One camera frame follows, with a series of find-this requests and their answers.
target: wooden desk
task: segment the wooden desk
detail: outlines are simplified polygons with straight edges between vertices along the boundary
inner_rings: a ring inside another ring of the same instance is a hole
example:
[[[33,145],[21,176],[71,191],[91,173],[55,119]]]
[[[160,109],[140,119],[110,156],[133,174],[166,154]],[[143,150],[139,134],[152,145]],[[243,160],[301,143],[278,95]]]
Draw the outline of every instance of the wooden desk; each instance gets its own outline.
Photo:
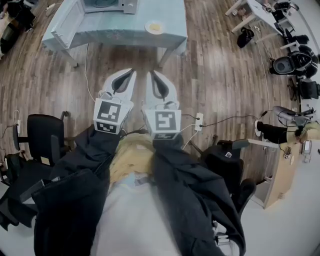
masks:
[[[253,139],[249,139],[249,142],[252,144],[275,148],[277,150],[276,159],[272,168],[272,178],[257,185],[256,192],[254,194],[255,196],[252,197],[252,200],[266,209],[274,204],[278,199],[281,199],[283,195],[290,190],[299,162],[301,144],[281,144],[281,148],[283,150],[287,147],[291,147],[291,158],[284,159],[285,153],[279,149],[278,144]]]

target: beige cloth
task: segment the beige cloth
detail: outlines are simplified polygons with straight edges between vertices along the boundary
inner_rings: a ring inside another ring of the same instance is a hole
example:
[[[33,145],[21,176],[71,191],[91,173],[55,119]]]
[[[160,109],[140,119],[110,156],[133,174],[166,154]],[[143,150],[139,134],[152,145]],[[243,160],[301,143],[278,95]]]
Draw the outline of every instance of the beige cloth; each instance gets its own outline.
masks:
[[[298,142],[305,142],[310,140],[320,140],[320,124],[316,122],[307,123],[299,138],[296,138],[295,131],[297,127],[288,127],[286,133],[286,140],[288,143],[298,143]]]
[[[110,165],[110,187],[130,173],[152,173],[155,149],[148,134],[133,133],[120,140]]]

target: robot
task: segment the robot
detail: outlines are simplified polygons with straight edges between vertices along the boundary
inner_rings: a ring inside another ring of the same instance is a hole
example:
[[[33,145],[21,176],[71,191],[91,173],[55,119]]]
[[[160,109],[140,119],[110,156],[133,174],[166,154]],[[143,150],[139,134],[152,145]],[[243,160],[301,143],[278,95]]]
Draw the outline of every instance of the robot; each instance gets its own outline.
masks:
[[[131,101],[137,73],[132,68],[109,76],[95,100],[93,122],[97,131],[119,134],[134,103]],[[171,81],[157,71],[146,75],[142,114],[154,140],[173,140],[181,130],[181,110]]]

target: white cable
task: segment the white cable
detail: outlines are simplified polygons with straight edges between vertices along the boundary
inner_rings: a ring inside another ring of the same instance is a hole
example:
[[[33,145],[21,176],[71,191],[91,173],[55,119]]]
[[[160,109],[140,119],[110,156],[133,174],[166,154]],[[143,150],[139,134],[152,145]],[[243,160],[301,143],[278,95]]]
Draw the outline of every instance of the white cable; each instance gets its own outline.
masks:
[[[91,92],[90,92],[90,90],[89,90],[89,81],[88,81],[88,77],[87,77],[88,47],[89,47],[89,44],[86,45],[84,76],[85,76],[85,79],[86,79],[86,87],[87,87],[88,92],[89,92],[89,94],[90,94],[90,96],[91,96],[91,99],[92,99],[94,102],[96,102],[95,99],[94,99],[94,97],[92,97]]]
[[[184,147],[182,148],[182,150],[185,149],[185,147],[188,145],[189,141],[191,141],[191,140],[193,139],[193,137],[197,135],[198,132],[199,132],[199,131],[197,130],[196,133],[191,136],[191,138],[186,142],[186,144],[184,145]]]
[[[260,52],[259,44],[256,44],[256,45],[258,46],[259,54],[260,54],[260,57],[261,57],[261,63],[262,63],[262,66],[263,66],[265,85],[266,85],[266,92],[267,92],[267,96],[268,96],[268,110],[269,110],[270,109],[270,100],[269,100],[269,89],[268,89],[267,74],[266,74],[266,70],[265,70],[264,60],[263,60],[261,52]],[[269,112],[269,121],[270,121],[270,125],[271,125],[271,115],[270,115],[270,111],[268,111],[268,112]]]
[[[196,126],[196,125],[195,125],[195,124],[190,124],[190,125],[188,125],[187,127],[183,128],[181,131],[179,131],[179,133],[181,133],[182,131],[184,131],[185,129],[187,129],[187,128],[190,127],[190,126]]]
[[[18,112],[18,114],[19,114],[19,119],[18,119],[18,120],[20,120],[20,112],[19,112],[18,109],[15,109],[15,110],[13,111],[13,124],[14,124],[14,125],[17,124],[16,121],[15,121],[15,112]]]

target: wooden floor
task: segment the wooden floor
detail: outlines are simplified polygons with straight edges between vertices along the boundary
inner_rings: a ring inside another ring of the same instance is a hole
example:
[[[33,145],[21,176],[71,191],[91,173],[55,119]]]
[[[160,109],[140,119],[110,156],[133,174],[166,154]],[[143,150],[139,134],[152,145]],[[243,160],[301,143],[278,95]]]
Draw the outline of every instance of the wooden floor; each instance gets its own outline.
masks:
[[[241,20],[224,14],[233,0],[184,2],[188,30],[187,50],[183,56],[171,56],[163,69],[157,68],[156,50],[153,48],[98,43],[90,43],[88,46],[87,76],[89,89],[94,97],[98,96],[109,75],[126,68],[137,70],[133,95],[135,108],[126,124],[128,131],[143,125],[140,106],[145,95],[146,74],[152,69],[162,72],[175,84],[182,113],[204,113],[205,124],[231,116],[259,117],[263,111],[276,105],[297,107],[297,103],[290,101],[288,78],[268,73],[268,55],[277,58],[286,54],[279,50],[281,38],[270,39],[259,47],[252,43],[240,49],[237,46],[237,34],[232,34],[230,30]],[[77,68],[71,67],[58,54],[46,50],[41,39],[52,16],[45,16],[45,4],[42,2],[33,11],[37,16],[35,29],[23,33],[13,49],[0,61],[1,134],[7,125],[13,124],[15,109],[21,113],[24,136],[27,135],[29,114],[41,113],[59,117],[62,111],[69,111],[71,118],[66,125],[68,136],[77,135],[93,123],[94,102],[88,94],[84,76],[87,46],[82,45],[71,51],[71,55],[79,62]],[[262,26],[262,34],[267,29]],[[182,118],[182,128],[194,123],[191,117]],[[254,138],[254,120],[252,117],[233,118],[204,128],[194,137],[193,142],[201,149],[206,149],[214,134],[223,140]],[[262,120],[269,123],[269,115]],[[271,112],[271,123],[276,124],[275,122]],[[192,128],[183,131],[185,141],[194,132]],[[16,152],[10,130],[1,140],[0,146],[7,153]],[[189,146],[186,149],[195,154]],[[245,176],[258,181],[264,173],[265,154],[253,150],[245,162],[252,163],[250,158],[258,161],[246,170]]]

